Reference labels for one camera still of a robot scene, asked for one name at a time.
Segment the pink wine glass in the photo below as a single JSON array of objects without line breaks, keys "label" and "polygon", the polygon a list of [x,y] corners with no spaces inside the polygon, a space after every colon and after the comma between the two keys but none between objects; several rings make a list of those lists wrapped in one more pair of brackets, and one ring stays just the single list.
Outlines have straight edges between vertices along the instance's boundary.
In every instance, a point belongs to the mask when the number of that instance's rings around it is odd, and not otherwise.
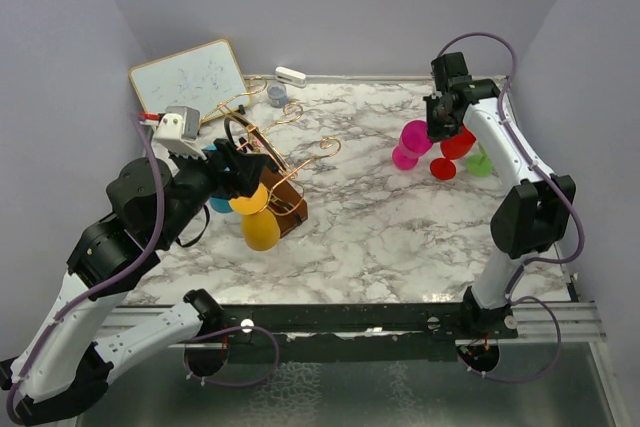
[{"label": "pink wine glass", "polygon": [[392,161],[400,170],[411,170],[432,146],[427,136],[427,123],[424,120],[410,121],[401,131],[398,145],[392,152]]}]

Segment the blue wine glass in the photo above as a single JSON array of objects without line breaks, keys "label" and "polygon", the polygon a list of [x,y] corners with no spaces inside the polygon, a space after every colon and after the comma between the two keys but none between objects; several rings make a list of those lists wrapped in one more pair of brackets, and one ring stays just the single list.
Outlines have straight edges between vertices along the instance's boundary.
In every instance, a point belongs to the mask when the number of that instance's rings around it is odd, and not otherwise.
[{"label": "blue wine glass", "polygon": [[[217,147],[213,144],[207,145],[203,148],[203,150],[205,152],[216,152],[217,151]],[[223,172],[229,172],[230,171],[230,167],[226,164],[223,164],[222,161],[218,158],[215,157],[215,167],[218,170],[222,170]],[[220,196],[213,196],[209,199],[209,204],[211,206],[211,208],[220,214],[230,214],[233,212],[233,209],[230,206],[229,200],[227,198],[223,198]]]}]

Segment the red wine glass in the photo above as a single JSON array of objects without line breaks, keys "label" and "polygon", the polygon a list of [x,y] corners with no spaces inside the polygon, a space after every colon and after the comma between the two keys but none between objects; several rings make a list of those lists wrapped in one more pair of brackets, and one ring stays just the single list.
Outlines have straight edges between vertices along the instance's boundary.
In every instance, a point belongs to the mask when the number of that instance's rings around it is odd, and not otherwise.
[{"label": "red wine glass", "polygon": [[430,163],[431,174],[439,180],[453,179],[457,174],[455,161],[469,153],[476,142],[476,137],[466,128],[451,139],[439,143],[442,156]]}]

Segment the green wine glass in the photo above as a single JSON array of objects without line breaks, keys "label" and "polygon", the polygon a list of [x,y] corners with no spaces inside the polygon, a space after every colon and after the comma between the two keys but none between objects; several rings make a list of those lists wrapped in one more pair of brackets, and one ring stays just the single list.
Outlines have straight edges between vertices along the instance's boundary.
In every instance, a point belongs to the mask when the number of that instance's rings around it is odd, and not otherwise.
[{"label": "green wine glass", "polygon": [[481,144],[479,152],[470,156],[466,161],[467,171],[476,177],[488,177],[492,174],[493,164]]}]

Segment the yellow wine glass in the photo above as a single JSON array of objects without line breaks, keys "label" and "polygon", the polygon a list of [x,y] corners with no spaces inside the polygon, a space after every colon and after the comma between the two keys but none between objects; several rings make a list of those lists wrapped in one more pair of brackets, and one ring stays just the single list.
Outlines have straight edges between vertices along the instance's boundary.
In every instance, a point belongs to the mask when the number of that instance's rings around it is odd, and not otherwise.
[{"label": "yellow wine glass", "polygon": [[229,201],[231,209],[241,216],[241,231],[246,245],[254,251],[267,251],[280,240],[280,228],[275,215],[267,208],[269,194],[259,183],[249,197],[239,196]]}]

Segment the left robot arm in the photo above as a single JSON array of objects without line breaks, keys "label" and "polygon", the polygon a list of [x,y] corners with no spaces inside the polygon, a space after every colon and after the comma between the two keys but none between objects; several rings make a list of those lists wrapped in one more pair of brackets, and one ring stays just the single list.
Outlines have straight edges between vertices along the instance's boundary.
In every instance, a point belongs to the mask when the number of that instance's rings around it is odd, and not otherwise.
[{"label": "left robot arm", "polygon": [[222,307],[203,289],[150,322],[111,339],[96,333],[111,311],[168,250],[212,197],[249,197],[271,160],[243,153],[226,139],[198,158],[148,155],[129,162],[106,188],[107,216],[82,233],[67,261],[61,290],[36,337],[1,363],[7,412],[21,426],[75,417],[131,367],[174,342],[223,334]]}]

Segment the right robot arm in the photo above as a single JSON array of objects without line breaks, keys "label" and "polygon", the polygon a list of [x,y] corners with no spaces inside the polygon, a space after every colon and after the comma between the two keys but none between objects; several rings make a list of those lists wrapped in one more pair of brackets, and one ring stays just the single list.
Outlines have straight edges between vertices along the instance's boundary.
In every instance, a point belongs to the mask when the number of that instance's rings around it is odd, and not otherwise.
[{"label": "right robot arm", "polygon": [[424,99],[427,137],[445,144],[472,135],[505,192],[490,220],[494,249],[465,291],[459,314],[461,330],[481,338],[507,316],[509,296],[524,267],[564,237],[576,185],[537,156],[506,111],[496,83],[473,79],[462,53],[440,55],[431,68],[436,91]]}]

